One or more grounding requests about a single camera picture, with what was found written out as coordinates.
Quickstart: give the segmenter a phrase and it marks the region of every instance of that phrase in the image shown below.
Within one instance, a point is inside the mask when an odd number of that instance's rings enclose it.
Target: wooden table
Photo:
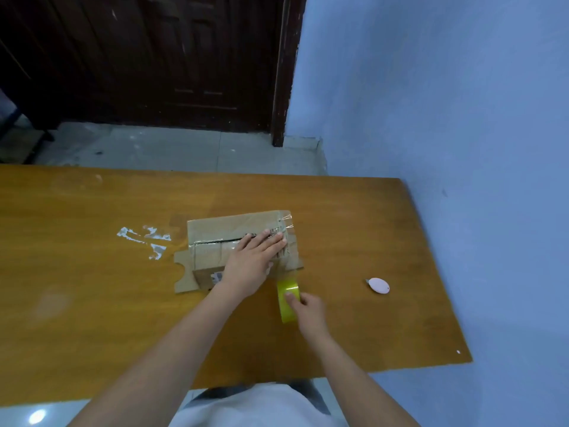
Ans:
[[[0,166],[0,405],[83,399],[202,298],[175,295],[186,220],[292,212],[301,290],[366,371],[472,360],[398,179]],[[170,234],[162,257],[117,236]],[[379,295],[364,279],[380,277]],[[274,282],[234,312],[195,388],[322,376]]]

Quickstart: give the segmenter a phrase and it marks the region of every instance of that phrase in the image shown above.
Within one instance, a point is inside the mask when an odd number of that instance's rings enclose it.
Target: peeled sticker residue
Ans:
[[[152,238],[153,240],[172,241],[169,233],[160,235],[157,233],[158,229],[146,225],[144,226],[144,229],[148,231],[148,234],[146,234],[144,238]],[[152,247],[153,254],[151,254],[148,257],[148,259],[154,259],[156,261],[162,257],[167,248],[167,246],[161,244],[149,243],[148,241],[144,241],[143,239],[138,239],[138,238],[143,238],[143,236],[138,234],[137,232],[134,232],[132,229],[128,228],[121,228],[121,230],[118,231],[117,236],[126,238],[127,240],[130,241],[134,241],[135,243],[150,245],[150,247]]]

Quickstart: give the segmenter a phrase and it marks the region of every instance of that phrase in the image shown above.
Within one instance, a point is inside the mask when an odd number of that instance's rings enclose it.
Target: cardboard box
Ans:
[[[265,229],[271,230],[270,236],[282,232],[287,239],[286,247],[272,260],[269,277],[302,267],[290,211],[190,220],[188,250],[174,254],[174,262],[186,267],[184,277],[175,284],[175,292],[210,290],[221,280],[220,273],[239,240],[248,233],[258,234]]]

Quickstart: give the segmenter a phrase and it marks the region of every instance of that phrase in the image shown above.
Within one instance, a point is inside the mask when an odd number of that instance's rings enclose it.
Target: person's left arm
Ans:
[[[225,322],[265,281],[282,234],[246,235],[231,253],[223,279],[135,365],[73,419],[69,427],[167,426]]]

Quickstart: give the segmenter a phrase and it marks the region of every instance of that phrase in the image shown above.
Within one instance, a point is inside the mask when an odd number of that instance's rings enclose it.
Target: dark brown wooden door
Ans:
[[[280,0],[0,2],[0,36],[63,118],[269,128]]]

